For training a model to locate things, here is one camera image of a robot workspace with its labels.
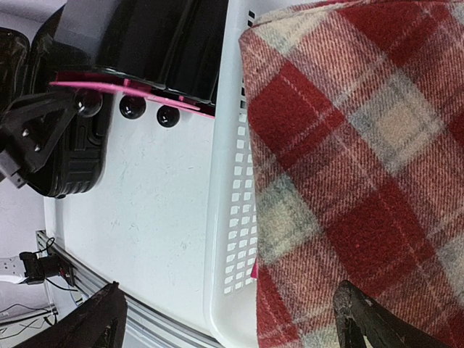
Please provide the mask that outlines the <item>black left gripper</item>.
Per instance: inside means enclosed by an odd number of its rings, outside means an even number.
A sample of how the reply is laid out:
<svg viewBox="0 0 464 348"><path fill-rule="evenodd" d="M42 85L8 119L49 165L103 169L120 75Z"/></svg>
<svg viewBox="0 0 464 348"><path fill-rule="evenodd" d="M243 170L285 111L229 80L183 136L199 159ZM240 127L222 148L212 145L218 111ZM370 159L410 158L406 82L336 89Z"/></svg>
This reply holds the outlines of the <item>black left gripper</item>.
<svg viewBox="0 0 464 348"><path fill-rule="evenodd" d="M17 189L20 174L35 173L48 161L65 128L77 114L75 94L61 90L15 99L1 114L1 174Z"/></svg>

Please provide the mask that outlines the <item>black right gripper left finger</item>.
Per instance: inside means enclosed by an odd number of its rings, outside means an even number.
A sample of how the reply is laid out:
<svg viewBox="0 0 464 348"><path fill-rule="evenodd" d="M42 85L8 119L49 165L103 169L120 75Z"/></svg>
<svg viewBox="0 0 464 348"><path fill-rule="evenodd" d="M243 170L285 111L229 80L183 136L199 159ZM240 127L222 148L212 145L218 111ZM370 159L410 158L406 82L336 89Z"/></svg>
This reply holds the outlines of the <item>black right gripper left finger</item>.
<svg viewBox="0 0 464 348"><path fill-rule="evenodd" d="M128 305L119 283L108 283L56 325L18 347L121 347Z"/></svg>

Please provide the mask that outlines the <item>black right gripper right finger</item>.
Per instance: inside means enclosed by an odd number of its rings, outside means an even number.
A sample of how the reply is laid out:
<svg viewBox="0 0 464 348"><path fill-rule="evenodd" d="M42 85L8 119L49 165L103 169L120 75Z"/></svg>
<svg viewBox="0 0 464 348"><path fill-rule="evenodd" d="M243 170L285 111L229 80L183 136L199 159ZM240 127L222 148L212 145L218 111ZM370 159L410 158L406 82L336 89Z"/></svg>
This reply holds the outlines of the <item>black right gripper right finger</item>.
<svg viewBox="0 0 464 348"><path fill-rule="evenodd" d="M332 302L340 347L463 346L458 339L463 333L453 333L448 320L444 320L449 330L445 342L396 316L348 280L339 283Z"/></svg>

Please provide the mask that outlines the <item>black ribbed hard-shell suitcase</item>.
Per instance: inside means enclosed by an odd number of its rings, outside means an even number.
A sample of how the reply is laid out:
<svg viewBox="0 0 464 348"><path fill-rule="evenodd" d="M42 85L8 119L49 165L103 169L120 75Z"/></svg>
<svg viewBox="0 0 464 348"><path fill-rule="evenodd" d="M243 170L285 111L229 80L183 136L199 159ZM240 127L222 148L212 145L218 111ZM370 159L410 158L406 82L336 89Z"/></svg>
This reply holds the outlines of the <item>black ribbed hard-shell suitcase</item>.
<svg viewBox="0 0 464 348"><path fill-rule="evenodd" d="M114 97L51 86L52 34L1 29L1 179L62 198L98 181Z"/></svg>

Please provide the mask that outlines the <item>pink garment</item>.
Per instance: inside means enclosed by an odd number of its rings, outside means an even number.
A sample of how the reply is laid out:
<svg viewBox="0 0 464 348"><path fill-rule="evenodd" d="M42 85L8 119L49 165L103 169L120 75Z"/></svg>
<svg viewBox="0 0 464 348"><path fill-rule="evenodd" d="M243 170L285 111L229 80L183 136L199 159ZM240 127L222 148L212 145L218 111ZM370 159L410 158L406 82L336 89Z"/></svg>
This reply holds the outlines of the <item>pink garment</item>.
<svg viewBox="0 0 464 348"><path fill-rule="evenodd" d="M258 273L258 266L257 266L257 261L254 262L252 272L251 272L251 278L257 279L257 273Z"/></svg>

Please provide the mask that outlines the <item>white perforated plastic basket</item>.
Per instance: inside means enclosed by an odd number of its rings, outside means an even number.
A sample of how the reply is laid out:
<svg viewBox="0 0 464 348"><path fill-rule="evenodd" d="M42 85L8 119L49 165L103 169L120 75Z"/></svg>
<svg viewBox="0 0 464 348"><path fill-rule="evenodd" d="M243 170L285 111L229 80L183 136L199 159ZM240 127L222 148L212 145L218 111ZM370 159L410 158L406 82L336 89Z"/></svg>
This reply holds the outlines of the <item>white perforated plastic basket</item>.
<svg viewBox="0 0 464 348"><path fill-rule="evenodd" d="M217 89L204 268L204 318L224 347L257 347L253 164L239 37L257 18L230 1Z"/></svg>

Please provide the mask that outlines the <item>black pink drawer organizer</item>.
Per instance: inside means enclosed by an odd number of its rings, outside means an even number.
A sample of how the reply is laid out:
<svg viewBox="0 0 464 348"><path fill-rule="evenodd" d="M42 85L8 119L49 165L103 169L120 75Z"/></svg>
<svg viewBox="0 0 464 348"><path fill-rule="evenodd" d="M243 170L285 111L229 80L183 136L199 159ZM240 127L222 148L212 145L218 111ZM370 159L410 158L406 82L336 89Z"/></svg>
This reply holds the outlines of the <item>black pink drawer organizer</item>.
<svg viewBox="0 0 464 348"><path fill-rule="evenodd" d="M27 90L122 93L215 115L227 1L66 1L33 40Z"/></svg>

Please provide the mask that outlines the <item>red plaid garment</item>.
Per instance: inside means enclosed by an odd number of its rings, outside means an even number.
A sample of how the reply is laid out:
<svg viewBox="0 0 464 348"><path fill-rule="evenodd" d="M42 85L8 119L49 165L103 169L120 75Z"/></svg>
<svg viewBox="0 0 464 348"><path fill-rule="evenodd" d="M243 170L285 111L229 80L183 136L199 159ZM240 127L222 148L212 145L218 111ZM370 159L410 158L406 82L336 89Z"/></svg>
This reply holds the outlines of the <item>red plaid garment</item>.
<svg viewBox="0 0 464 348"><path fill-rule="evenodd" d="M239 40L261 347L337 347L348 280L463 345L463 3L328 1Z"/></svg>

